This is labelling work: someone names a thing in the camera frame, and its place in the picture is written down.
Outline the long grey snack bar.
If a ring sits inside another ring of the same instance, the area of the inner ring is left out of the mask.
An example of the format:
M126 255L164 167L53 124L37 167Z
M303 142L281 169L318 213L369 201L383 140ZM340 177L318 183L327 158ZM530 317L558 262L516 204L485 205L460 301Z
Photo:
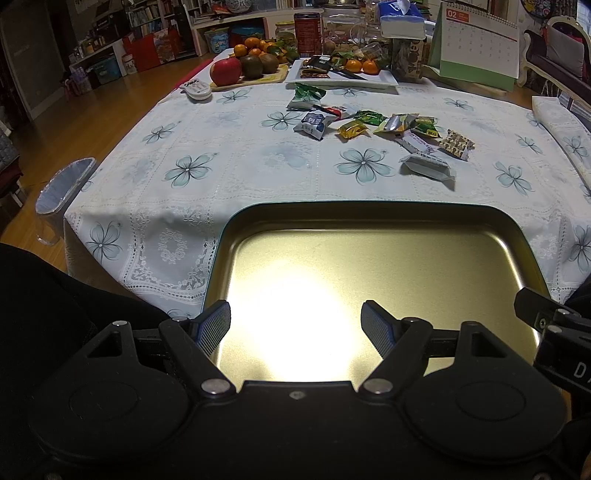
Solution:
M410 154L400 160L401 173L418 175L442 183L449 190L456 186L456 172L445 161L436 157Z

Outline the white hawthorn strip packet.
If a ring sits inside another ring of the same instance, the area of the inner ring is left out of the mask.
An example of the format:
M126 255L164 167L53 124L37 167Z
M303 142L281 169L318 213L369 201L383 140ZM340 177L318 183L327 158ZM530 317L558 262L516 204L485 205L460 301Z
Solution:
M412 131L405 131L402 135L397 136L394 141L412 154L430 155L434 153L438 147L438 145L428 143Z

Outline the brown heart snack packet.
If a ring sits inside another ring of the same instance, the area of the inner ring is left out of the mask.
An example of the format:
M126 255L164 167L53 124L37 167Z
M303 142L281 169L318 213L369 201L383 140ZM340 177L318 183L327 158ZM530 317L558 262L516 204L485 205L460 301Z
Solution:
M456 159L467 161L470 152L475 149L475 143L455 130L448 129L446 137L439 142L439 149Z

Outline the gold yellow candy packet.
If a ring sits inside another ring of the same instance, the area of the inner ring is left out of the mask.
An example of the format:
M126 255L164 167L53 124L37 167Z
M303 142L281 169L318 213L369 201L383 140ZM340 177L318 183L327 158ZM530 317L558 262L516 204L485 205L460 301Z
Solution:
M349 141L353 138L365 135L368 131L368 126L360 120L352 120L346 124L339 126L338 134L342 139Z

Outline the green garlic pea packet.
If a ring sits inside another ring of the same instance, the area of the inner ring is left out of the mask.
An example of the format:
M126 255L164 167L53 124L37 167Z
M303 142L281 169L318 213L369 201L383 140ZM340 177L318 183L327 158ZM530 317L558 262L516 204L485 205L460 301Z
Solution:
M437 129L437 119L435 117L417 116L412 122L411 131L429 138L441 137Z

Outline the silver yellow foil packet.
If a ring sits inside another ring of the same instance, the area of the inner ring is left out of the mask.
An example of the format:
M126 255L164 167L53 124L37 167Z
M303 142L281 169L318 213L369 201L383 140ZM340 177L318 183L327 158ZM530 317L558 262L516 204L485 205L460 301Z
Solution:
M418 114L394 114L391 117L385 119L376 128L375 133L403 135L406 131L413 128L413 125L418 117Z

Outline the small green foil candy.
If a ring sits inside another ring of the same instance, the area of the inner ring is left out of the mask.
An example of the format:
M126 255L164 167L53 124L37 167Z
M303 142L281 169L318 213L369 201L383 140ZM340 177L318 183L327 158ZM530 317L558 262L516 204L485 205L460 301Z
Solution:
M360 110L356 112L355 119L363 122L363 124L379 126L388 117L372 110Z

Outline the blue white snack packet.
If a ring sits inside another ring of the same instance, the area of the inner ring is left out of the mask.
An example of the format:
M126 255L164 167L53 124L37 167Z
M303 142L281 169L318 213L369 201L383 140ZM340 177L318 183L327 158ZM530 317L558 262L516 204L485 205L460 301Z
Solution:
M308 135L315 140L322 140L325 130L337 120L338 117L324 111L311 111L294 126L294 132Z

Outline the red white hawthorn packet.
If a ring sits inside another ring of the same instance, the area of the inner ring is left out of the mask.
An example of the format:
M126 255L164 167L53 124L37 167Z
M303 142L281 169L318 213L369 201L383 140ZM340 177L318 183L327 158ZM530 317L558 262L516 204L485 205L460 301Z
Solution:
M325 106L317 104L314 108L325 114L334 115L338 120L353 118L356 115L356 109L351 106Z

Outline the green white leaf packet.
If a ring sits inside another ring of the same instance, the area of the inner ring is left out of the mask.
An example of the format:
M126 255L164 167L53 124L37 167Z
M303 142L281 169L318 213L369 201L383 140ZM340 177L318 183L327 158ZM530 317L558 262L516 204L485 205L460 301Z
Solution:
M311 110L315 105L322 103L322 98L327 92L324 89L310 84L295 83L294 97L287 104L287 110L304 111Z

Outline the gold metal tray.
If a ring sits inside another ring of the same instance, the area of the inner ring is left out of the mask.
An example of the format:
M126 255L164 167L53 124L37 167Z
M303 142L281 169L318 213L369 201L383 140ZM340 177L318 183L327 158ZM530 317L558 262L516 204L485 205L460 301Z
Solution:
M524 287L547 290L521 228L493 207L254 205L217 245L206 299L228 301L231 319L213 360L235 385L360 384L381 360L361 326L367 300L437 329L477 321L532 360L539 336L513 306Z

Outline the white rectangular plate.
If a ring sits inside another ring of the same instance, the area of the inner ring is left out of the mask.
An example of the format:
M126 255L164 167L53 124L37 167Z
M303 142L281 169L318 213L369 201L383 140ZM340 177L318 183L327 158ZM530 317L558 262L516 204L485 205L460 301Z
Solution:
M374 89L374 90L394 90L398 87L399 83L393 74L388 71L381 71L377 75L368 75L365 73L359 73L358 78L349 78L346 76L339 75L334 71L329 71L327 78L304 78L304 60L298 59L294 61L293 66L290 67L290 71L287 73L287 78L284 83L287 85L294 85L295 83L311 84L318 86L319 88L361 88L361 89Z

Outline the red apple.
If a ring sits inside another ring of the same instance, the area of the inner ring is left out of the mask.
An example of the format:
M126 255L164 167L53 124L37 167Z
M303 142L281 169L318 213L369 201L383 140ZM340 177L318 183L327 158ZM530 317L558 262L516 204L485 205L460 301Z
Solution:
M242 77L242 64L235 57L218 60L211 65L209 76L217 87L233 85Z

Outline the yellow cutting board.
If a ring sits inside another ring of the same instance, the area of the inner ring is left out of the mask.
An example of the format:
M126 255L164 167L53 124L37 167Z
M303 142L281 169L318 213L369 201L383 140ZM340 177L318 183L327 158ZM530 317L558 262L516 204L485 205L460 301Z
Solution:
M288 72L290 72L290 66L288 66L287 64L280 64L280 66L277 67L276 72L270 74L263 74L262 77L257 79L245 80L243 78L240 78L236 83L225 86L219 86L216 85L214 82L211 82L209 83L209 87L211 87L212 91L226 91L233 88L281 83L287 79Z

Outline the brown kiwi fruit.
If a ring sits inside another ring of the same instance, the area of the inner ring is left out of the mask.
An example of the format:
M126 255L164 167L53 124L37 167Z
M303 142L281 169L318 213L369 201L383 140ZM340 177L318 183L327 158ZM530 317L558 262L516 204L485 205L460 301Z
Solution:
M240 66L242 66L242 77L245 80L256 80L263 76L264 67L259 56L247 55L240 58Z

